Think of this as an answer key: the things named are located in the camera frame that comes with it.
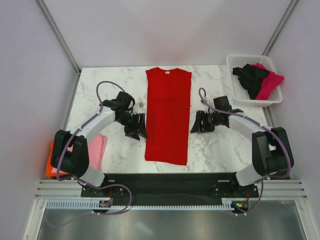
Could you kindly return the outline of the red t shirt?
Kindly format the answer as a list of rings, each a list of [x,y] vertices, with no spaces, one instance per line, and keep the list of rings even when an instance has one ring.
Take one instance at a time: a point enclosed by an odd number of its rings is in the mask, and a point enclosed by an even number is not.
[[[188,161],[192,74],[175,68],[146,71],[145,160],[185,166]]]

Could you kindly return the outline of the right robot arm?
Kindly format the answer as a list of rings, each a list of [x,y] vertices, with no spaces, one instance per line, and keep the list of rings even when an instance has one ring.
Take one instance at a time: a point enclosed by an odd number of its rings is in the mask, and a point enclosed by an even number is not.
[[[287,132],[282,127],[272,128],[248,117],[241,109],[232,108],[227,96],[213,99],[208,111],[198,110],[190,133],[214,132],[217,126],[235,130],[251,141],[251,164],[235,173],[229,191],[242,196],[247,186],[261,182],[266,177],[286,178],[294,166],[294,158]]]

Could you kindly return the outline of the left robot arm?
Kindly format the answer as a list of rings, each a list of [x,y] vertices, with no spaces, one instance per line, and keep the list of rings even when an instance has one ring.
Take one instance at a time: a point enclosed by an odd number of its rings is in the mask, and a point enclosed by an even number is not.
[[[89,144],[107,126],[117,122],[124,126],[126,137],[147,139],[144,113],[133,113],[135,99],[120,91],[115,99],[100,102],[99,109],[77,129],[56,132],[53,141],[50,164],[56,171],[62,171],[92,186],[99,197],[106,196],[110,185],[104,181],[105,174],[90,164]]]

